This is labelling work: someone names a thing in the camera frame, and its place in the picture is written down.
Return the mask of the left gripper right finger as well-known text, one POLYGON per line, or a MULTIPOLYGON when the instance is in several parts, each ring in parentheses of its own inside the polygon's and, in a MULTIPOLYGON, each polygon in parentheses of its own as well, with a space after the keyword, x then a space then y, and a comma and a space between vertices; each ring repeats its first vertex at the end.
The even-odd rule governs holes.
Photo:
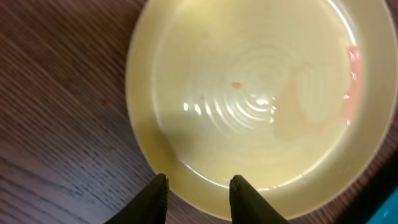
POLYGON ((241 175, 230 180, 229 204, 232 224, 288 224, 241 175))

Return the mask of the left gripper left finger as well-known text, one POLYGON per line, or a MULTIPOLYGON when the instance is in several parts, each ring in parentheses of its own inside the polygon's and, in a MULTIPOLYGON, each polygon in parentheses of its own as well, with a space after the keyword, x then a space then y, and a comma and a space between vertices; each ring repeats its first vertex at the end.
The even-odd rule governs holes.
POLYGON ((122 210, 104 224, 165 224, 169 180, 156 175, 122 210))

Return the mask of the yellow-green plate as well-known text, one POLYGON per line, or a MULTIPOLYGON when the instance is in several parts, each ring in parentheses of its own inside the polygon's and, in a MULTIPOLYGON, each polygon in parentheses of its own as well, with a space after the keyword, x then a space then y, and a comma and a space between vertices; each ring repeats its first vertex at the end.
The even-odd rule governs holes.
POLYGON ((396 98, 385 0, 150 0, 126 63, 148 163, 224 220, 235 175, 285 218, 333 200, 373 159, 396 98))

